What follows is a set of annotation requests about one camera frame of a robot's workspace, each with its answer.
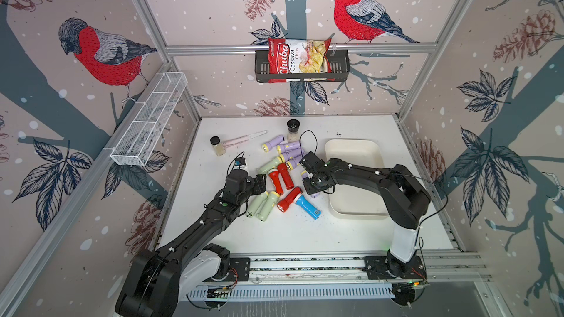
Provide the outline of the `blue flashlight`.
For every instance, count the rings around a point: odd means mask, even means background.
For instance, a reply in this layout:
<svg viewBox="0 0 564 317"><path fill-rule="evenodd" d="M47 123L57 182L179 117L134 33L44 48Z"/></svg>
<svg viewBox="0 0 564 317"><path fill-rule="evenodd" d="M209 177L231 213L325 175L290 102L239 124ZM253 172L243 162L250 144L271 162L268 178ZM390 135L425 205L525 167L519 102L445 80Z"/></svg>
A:
<svg viewBox="0 0 564 317"><path fill-rule="evenodd" d="M321 215L321 211L312 205L303 195L299 195L295 199L296 205L302 208L308 215L310 215L314 220L318 220Z"/></svg>

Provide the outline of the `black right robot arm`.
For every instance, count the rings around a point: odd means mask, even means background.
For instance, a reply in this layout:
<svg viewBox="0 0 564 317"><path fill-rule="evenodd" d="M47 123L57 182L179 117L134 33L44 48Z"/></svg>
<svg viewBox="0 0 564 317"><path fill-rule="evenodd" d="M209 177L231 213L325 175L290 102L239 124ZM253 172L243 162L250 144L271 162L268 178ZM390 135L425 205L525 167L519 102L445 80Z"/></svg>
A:
<svg viewBox="0 0 564 317"><path fill-rule="evenodd" d="M310 174L303 181L308 194L352 186L380 195L395 224L392 244L387 251L389 272L403 276L415 264L416 243L422 218L427 214L431 197L411 171L398 164L392 168L371 168L337 158L324 161L307 153L300 164Z"/></svg>

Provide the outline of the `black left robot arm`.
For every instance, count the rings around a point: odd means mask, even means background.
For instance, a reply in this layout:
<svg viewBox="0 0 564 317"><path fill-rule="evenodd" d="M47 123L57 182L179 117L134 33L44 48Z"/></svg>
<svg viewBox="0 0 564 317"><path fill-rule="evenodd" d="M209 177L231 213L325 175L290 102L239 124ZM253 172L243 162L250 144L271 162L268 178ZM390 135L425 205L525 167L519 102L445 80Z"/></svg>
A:
<svg viewBox="0 0 564 317"><path fill-rule="evenodd" d="M226 182L203 214L168 244L155 251L135 255L118 295L115 312L120 316L172 316L179 303L182 274L192 271L194 286L214 277L229 251L210 242L240 216L240 209L252 196L267 189L267 176L249 176L241 169L230 171Z"/></svg>

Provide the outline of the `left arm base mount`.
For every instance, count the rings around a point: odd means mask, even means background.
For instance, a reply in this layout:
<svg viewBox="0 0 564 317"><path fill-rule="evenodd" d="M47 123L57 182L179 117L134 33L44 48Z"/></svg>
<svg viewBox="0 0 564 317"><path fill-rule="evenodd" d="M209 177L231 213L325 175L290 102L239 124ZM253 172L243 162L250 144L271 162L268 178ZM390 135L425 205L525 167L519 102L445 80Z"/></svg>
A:
<svg viewBox="0 0 564 317"><path fill-rule="evenodd" d="M208 244L182 273L189 283L247 282L251 271L251 259L232 257L225 247Z"/></svg>

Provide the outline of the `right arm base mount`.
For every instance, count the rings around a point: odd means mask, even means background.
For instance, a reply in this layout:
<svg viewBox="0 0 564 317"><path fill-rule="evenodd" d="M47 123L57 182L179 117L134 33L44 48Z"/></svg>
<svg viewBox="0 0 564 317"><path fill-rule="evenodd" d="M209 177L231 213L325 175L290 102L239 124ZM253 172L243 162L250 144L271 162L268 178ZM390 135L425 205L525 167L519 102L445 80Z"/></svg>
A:
<svg viewBox="0 0 564 317"><path fill-rule="evenodd" d="M363 271L370 280L426 280L427 271L420 256L414 255L408 263L386 255L365 256Z"/></svg>

